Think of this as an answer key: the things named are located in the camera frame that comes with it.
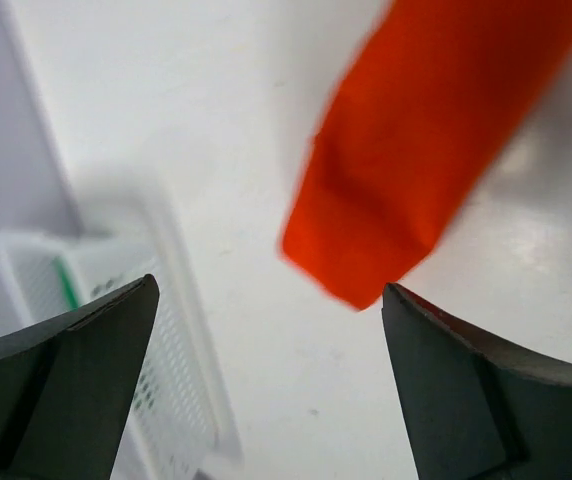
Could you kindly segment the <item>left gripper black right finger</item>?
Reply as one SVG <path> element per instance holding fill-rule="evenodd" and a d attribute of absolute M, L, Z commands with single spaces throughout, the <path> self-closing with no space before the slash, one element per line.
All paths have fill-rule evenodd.
<path fill-rule="evenodd" d="M 399 284 L 382 295 L 421 479 L 572 479 L 572 363 L 461 320 Z"/>

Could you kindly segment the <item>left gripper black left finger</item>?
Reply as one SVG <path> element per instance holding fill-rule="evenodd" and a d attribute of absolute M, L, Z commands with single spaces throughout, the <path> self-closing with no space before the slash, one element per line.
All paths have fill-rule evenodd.
<path fill-rule="evenodd" d="M 147 274 L 0 337 L 0 479 L 110 477 L 158 301 Z"/>

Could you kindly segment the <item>orange polo t shirt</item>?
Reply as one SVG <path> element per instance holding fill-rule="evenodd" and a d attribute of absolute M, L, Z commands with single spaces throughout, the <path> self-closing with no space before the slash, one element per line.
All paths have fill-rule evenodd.
<path fill-rule="evenodd" d="M 572 1 L 396 1 L 339 83 L 283 255 L 357 310 L 427 257 L 572 51 Z"/>

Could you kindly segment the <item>white perforated plastic basket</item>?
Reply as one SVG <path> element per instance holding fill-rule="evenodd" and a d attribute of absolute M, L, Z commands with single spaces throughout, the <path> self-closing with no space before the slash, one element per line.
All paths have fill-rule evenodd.
<path fill-rule="evenodd" d="M 226 385 L 168 201 L 94 199 L 77 237 L 1 231 L 0 276 L 24 326 L 70 311 L 56 257 L 66 263 L 80 306 L 147 274 L 160 291 L 113 477 L 193 479 L 210 457 L 241 463 Z"/>

